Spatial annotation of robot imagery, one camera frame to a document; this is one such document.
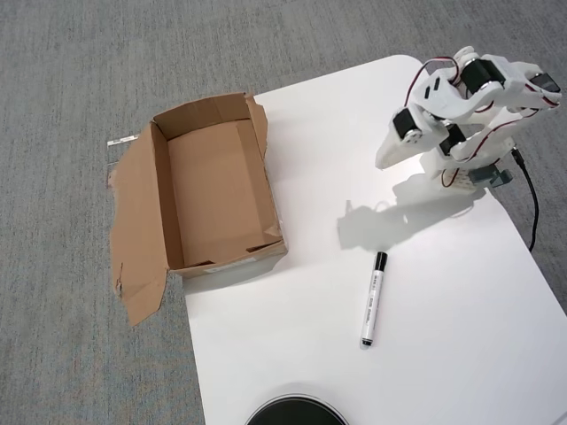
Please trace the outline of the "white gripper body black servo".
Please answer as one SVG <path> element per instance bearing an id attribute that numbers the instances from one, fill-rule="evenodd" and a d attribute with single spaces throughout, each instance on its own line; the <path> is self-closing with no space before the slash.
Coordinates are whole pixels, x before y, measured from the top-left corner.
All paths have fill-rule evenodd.
<path id="1" fill-rule="evenodd" d="M 443 124 L 421 107 L 404 107 L 392 119 L 397 145 L 405 151 L 423 153 L 443 141 Z"/>

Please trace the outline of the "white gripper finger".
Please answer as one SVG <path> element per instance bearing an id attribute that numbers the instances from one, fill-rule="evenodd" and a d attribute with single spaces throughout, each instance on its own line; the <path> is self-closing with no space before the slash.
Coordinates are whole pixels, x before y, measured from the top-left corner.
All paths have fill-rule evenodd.
<path id="1" fill-rule="evenodd" d="M 410 130 L 400 137 L 395 129 L 390 129 L 381 146 L 377 150 L 375 166 L 386 169 L 422 152 L 420 144 L 423 133 Z"/>

